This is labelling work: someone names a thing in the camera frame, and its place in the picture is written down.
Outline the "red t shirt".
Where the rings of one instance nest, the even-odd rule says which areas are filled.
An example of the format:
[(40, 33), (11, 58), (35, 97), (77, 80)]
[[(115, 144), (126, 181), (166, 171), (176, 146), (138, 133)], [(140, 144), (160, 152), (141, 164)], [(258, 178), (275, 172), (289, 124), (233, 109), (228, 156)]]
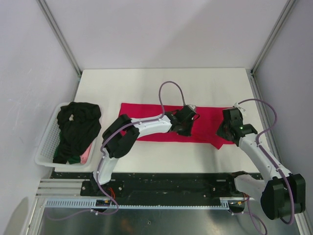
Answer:
[[(216, 132), (223, 120), (223, 108), (197, 107), (200, 117), (194, 122), (190, 137), (180, 136), (177, 133), (153, 134), (139, 138), (139, 141), (152, 142), (191, 142), (209, 143), (216, 149), (225, 144), (233, 144), (217, 136)], [(161, 114), (161, 106), (156, 104), (122, 103), (119, 114), (127, 114), (130, 118), (148, 118)]]

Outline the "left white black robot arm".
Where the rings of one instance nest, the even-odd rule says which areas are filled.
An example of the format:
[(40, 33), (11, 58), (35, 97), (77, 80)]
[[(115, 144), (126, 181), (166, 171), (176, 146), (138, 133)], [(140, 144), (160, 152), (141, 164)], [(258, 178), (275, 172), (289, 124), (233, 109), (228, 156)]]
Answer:
[(177, 133), (190, 137), (194, 122), (200, 117), (196, 106), (184, 105), (174, 111), (165, 111), (154, 117), (130, 118), (120, 115), (102, 134), (102, 153), (97, 169), (92, 173), (91, 190), (96, 195), (104, 195), (108, 190), (108, 182), (118, 160), (126, 156), (137, 139), (153, 134)]

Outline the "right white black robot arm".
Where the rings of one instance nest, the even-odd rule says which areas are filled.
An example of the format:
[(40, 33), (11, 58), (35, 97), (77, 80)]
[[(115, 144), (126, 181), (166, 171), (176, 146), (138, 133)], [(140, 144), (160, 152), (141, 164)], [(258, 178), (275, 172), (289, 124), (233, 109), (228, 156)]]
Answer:
[(294, 217), (306, 209), (306, 181), (301, 174), (292, 174), (257, 139), (258, 132), (251, 124), (243, 123), (237, 107), (222, 111), (223, 120), (216, 134), (245, 152), (259, 170), (262, 180), (244, 171), (232, 174), (225, 184), (230, 196), (241, 192), (259, 201), (264, 214), (271, 220)]

